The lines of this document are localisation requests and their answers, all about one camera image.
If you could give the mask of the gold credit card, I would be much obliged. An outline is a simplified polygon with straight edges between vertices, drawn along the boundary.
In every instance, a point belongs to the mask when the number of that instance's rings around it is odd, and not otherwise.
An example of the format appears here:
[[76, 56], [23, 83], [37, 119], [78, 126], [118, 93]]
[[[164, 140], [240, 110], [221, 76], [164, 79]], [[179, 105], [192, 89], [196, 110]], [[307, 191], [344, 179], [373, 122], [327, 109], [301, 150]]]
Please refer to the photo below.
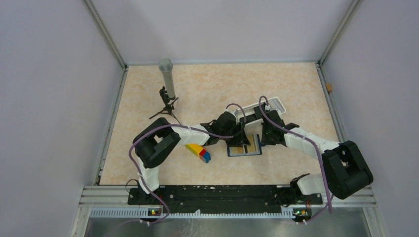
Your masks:
[[243, 147], [231, 147], [230, 154], [232, 156], [241, 156], [245, 153], [245, 150]]
[[247, 145], [245, 148], [245, 151], [247, 152], [247, 154], [259, 154], [260, 149], [259, 149], [259, 142], [258, 142], [258, 136], [257, 134], [250, 134], [247, 136], [247, 138], [250, 141], [250, 145]]

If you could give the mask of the dark blue card holder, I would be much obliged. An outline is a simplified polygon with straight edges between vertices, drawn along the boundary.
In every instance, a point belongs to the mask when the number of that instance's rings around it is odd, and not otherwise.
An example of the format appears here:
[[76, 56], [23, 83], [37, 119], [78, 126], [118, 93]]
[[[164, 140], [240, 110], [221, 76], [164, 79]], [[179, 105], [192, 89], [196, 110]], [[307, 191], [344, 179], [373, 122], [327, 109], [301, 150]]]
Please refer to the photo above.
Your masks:
[[258, 134], [250, 134], [247, 136], [249, 145], [228, 146], [227, 155], [229, 157], [244, 157], [262, 155], [261, 142]]

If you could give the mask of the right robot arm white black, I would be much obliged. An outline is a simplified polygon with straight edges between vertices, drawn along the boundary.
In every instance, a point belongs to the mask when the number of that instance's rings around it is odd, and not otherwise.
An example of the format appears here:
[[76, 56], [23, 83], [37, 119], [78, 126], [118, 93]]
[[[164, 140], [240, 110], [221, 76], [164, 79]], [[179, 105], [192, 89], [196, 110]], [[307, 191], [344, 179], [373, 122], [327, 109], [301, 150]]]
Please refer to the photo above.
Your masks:
[[295, 123], [285, 124], [278, 110], [266, 104], [254, 104], [255, 116], [262, 122], [263, 145], [282, 145], [318, 160], [320, 173], [303, 174], [292, 179], [290, 198], [304, 203], [310, 195], [325, 193], [327, 197], [346, 199], [374, 181], [357, 144], [323, 139]]

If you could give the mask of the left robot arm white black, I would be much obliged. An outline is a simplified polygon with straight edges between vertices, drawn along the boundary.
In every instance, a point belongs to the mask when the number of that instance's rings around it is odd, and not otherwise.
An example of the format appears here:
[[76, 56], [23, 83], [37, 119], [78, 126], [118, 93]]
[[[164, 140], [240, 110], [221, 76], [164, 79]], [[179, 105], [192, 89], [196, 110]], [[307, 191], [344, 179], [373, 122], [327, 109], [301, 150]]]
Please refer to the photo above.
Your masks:
[[169, 123], [158, 118], [138, 134], [130, 148], [136, 155], [141, 187], [139, 196], [146, 204], [158, 199], [159, 166], [178, 145], [211, 146], [224, 140], [228, 146], [249, 145], [244, 132], [244, 123], [237, 122], [230, 112], [224, 112], [218, 119], [195, 126]]

